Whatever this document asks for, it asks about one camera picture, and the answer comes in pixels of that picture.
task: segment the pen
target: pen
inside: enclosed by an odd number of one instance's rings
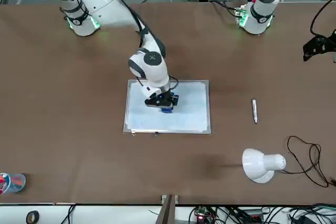
[[[252,99],[252,108],[253,108],[253,118],[254,123],[258,123],[258,114],[257,114],[257,100],[255,98]]]

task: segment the table surface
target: table surface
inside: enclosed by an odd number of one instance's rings
[[[276,174],[260,185],[241,167],[244,149],[256,148],[284,155],[287,170],[300,171],[285,145],[297,135],[322,146],[321,168],[335,175],[336,68],[331,54],[302,60],[321,5],[280,4],[261,36],[238,29],[212,4],[135,6],[164,41],[170,74],[210,85],[212,135],[159,136],[122,132],[134,31],[81,38],[58,6],[1,6],[0,164],[27,174],[28,183],[0,202],[145,204],[162,194],[177,194],[182,204],[334,202],[335,188],[304,175]],[[329,36],[335,12],[329,6],[316,31]],[[308,146],[294,141],[292,149],[309,166]]]

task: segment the black tape roll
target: black tape roll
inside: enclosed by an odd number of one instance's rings
[[[38,213],[38,211],[31,211],[27,214],[26,223],[35,224],[38,222],[39,219],[40,219],[40,214]]]

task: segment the desk lamp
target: desk lamp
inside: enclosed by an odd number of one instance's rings
[[[286,167],[286,160],[280,154],[265,155],[255,149],[244,150],[242,160],[246,176],[261,184],[269,182],[275,170],[283,170]]]

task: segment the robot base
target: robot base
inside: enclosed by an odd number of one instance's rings
[[[141,85],[130,80],[124,132],[211,134],[208,87],[208,81],[179,81],[174,89],[178,105],[173,113],[162,113],[145,105]]]
[[[271,24],[273,16],[265,23],[258,23],[258,21],[251,14],[252,2],[242,5],[239,9],[235,11],[236,16],[241,16],[241,18],[236,18],[238,26],[242,27],[245,31],[250,34],[258,35],[262,34]]]

